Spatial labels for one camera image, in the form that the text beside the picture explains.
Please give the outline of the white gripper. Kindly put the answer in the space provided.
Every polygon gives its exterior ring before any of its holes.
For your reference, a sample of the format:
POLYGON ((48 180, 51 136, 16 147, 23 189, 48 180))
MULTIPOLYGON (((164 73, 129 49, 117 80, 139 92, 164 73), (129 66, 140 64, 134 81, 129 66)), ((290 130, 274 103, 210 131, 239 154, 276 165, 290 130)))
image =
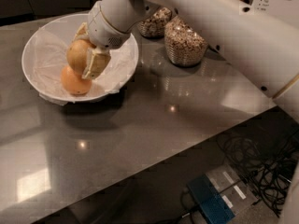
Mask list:
POLYGON ((129 34, 118 31, 107 21, 101 10, 101 2, 96 2, 88 13, 87 23, 83 22, 79 26, 73 38, 74 41, 90 40, 95 46, 100 47, 87 50, 82 78, 99 77, 111 60, 109 49, 119 49, 129 37, 129 34))

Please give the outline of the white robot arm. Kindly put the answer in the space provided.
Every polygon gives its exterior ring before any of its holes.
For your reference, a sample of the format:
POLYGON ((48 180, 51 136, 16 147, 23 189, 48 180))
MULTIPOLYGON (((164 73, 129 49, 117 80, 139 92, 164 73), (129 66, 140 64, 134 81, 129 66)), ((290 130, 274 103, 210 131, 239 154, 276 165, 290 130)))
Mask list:
POLYGON ((197 33, 294 120, 299 120, 299 30, 239 0, 101 0, 75 37, 117 49, 159 7, 197 33))

